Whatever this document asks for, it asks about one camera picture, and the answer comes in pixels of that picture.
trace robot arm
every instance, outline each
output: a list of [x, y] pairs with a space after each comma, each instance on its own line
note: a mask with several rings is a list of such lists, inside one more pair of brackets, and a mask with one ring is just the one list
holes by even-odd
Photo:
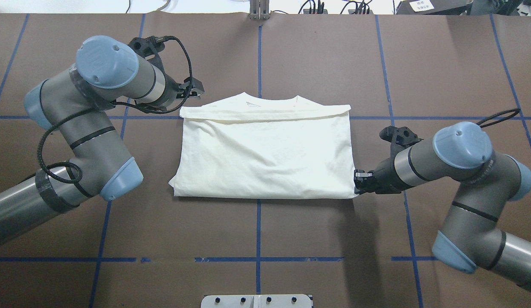
[[482, 267], [531, 292], [531, 242], [496, 228], [506, 201], [531, 190], [531, 171], [492, 149], [488, 135], [461, 122], [421, 141], [407, 127], [388, 127], [391, 158], [376, 170], [356, 170], [357, 193], [400, 193], [442, 177], [461, 185], [432, 252], [445, 264], [474, 273]]
[[135, 38], [129, 47], [111, 37], [91, 37], [78, 50], [76, 64], [27, 94], [25, 109], [41, 128], [49, 131], [58, 126], [52, 123], [65, 122], [59, 131], [75, 154], [70, 163], [79, 170], [66, 164], [42, 167], [35, 177], [0, 193], [0, 245], [95, 195], [111, 201], [140, 185], [144, 177], [104, 111], [125, 104], [115, 99], [126, 96], [140, 111], [167, 113], [174, 100], [183, 104], [203, 93], [190, 62], [184, 84], [164, 72], [158, 52], [169, 39], [177, 40]]

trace white label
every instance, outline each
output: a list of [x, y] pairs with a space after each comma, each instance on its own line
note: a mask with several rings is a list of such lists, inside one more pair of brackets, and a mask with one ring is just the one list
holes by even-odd
[[429, 0], [413, 1], [410, 2], [410, 6], [412, 7], [412, 10], [414, 10], [414, 12], [423, 12], [435, 8]]

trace white t-shirt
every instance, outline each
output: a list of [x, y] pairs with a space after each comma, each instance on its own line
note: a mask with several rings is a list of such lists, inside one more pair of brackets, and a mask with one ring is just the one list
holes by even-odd
[[174, 195], [252, 199], [356, 197], [349, 105], [246, 93], [182, 107]]

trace blue joint cap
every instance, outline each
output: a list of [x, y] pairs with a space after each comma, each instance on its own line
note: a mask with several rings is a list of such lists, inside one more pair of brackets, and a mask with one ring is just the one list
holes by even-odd
[[485, 131], [469, 121], [439, 130], [433, 137], [438, 158], [458, 169], [473, 169], [487, 162], [493, 153]]
[[520, 187], [518, 187], [518, 191], [509, 199], [509, 201], [518, 201], [531, 191], [531, 171], [526, 165], [514, 159], [513, 156], [509, 157], [514, 160], [520, 170]]
[[138, 56], [127, 45], [109, 36], [86, 39], [76, 53], [76, 68], [86, 82], [115, 89], [131, 82], [138, 72]]
[[445, 265], [453, 267], [458, 271], [467, 274], [472, 274], [476, 271], [476, 264], [440, 231], [433, 245], [433, 254]]
[[100, 191], [100, 196], [106, 201], [112, 201], [133, 190], [142, 183], [142, 180], [144, 180], [144, 176], [140, 172], [134, 157], [131, 157], [104, 185]]
[[49, 123], [45, 113], [43, 113], [43, 108], [41, 108], [41, 89], [45, 81], [47, 80], [41, 81], [40, 84], [26, 94], [24, 97], [24, 109], [26, 109], [30, 119], [34, 120], [41, 128], [47, 130], [53, 125]]

